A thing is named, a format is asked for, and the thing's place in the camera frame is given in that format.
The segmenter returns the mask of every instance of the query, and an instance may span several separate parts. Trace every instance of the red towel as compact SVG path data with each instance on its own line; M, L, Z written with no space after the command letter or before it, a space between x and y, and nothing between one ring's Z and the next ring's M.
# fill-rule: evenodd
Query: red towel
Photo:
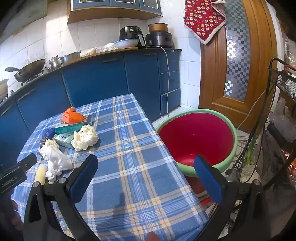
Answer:
M226 22L226 15L222 3L225 3L225 1L185 1L184 25L190 29L203 44L207 44Z

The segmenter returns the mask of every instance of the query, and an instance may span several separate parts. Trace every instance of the orange plastic bag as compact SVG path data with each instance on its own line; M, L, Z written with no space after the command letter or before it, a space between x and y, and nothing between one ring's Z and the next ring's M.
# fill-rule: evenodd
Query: orange plastic bag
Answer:
M86 116L76 113L76 109L74 107L70 107L64 112L61 121L67 124L75 124L83 122L86 118Z

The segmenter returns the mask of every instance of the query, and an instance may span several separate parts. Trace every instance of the plastic bucket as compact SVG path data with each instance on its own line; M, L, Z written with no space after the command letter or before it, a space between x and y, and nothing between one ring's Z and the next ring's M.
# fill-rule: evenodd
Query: plastic bucket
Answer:
M162 122L156 131L197 194L205 191L193 167L197 155L203 155L220 172L235 157L236 130L228 118L214 110L179 113Z

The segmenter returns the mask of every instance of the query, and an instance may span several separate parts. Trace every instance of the glass cabinet door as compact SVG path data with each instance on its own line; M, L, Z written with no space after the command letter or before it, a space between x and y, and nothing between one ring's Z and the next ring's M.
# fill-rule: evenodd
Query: glass cabinet door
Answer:
M73 9L110 6L110 0L73 0Z
M140 8L139 0L110 0L111 6L122 6L129 8Z
M161 14L159 0L140 0L140 9Z

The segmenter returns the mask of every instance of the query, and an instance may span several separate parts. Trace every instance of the air fryer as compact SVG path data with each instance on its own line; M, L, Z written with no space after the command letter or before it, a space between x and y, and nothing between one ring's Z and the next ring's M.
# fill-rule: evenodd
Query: air fryer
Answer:
M145 41L142 31L137 26L127 26L120 30L119 40L124 39L139 39L139 43L136 47L138 48L145 48Z

